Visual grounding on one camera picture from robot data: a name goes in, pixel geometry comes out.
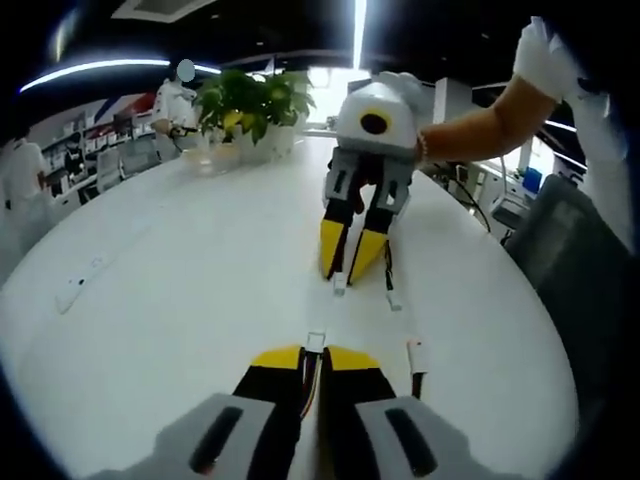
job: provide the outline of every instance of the green leaves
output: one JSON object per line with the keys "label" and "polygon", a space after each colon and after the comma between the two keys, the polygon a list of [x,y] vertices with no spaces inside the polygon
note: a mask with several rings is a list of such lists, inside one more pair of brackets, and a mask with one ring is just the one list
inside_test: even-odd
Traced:
{"label": "green leaves", "polygon": [[269,124],[293,126],[300,115],[309,115],[315,103],[308,93],[299,90],[306,90],[310,84],[306,73],[285,72],[258,82],[240,70],[225,70],[208,78],[198,90],[200,128],[224,129],[237,118],[242,133],[251,132],[256,144],[266,135]]}

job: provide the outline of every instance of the white tabletop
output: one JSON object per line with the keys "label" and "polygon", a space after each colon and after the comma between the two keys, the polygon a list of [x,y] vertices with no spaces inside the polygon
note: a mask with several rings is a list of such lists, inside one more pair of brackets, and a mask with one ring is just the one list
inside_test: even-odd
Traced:
{"label": "white tabletop", "polygon": [[[70,475],[140,461],[163,427],[232,392],[252,357],[304,344],[314,326],[377,358],[396,393],[409,393],[406,329],[386,303],[381,265],[342,299],[318,271],[333,144],[306,139],[289,161],[215,178],[180,160],[159,166],[73,213],[19,265],[0,297],[0,354]],[[444,422],[439,435],[493,475],[542,478],[577,425],[561,341],[479,222],[421,174],[411,192],[391,237],[394,279],[428,344],[423,400]],[[59,314],[56,294],[96,257],[106,266]],[[313,433],[312,415],[290,478],[313,478]],[[436,479],[462,463],[438,460]]]}

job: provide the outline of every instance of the bracelet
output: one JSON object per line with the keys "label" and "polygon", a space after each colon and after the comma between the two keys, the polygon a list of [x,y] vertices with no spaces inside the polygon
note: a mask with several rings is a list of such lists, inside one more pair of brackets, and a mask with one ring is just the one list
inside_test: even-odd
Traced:
{"label": "bracelet", "polygon": [[422,150],[422,155],[418,160],[417,168],[422,168],[429,160],[429,147],[427,146],[427,140],[424,138],[424,134],[422,132],[418,132],[418,142],[420,142],[420,149]]}

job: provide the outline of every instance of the potted plant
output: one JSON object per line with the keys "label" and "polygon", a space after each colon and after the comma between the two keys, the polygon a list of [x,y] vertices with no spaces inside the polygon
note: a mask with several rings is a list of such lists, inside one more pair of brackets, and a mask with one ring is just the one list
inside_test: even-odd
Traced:
{"label": "potted plant", "polygon": [[300,91],[309,83],[304,73],[285,72],[259,81],[240,70],[225,70],[198,91],[200,129],[205,135],[214,132],[223,145],[235,145],[244,161],[268,161],[292,144],[293,126],[315,106],[311,96]]}

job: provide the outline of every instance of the gray chair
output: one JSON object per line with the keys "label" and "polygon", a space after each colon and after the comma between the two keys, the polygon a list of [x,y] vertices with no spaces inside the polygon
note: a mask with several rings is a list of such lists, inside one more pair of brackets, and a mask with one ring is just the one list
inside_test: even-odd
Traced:
{"label": "gray chair", "polygon": [[155,139],[144,136],[118,146],[125,178],[160,165]]}
{"label": "gray chair", "polygon": [[593,417],[603,403],[620,341],[629,253],[591,200],[555,175],[547,178],[505,248],[558,330],[573,371],[581,419]]}
{"label": "gray chair", "polygon": [[96,187],[104,193],[122,182],[120,173],[120,152],[117,148],[109,148],[98,155]]}

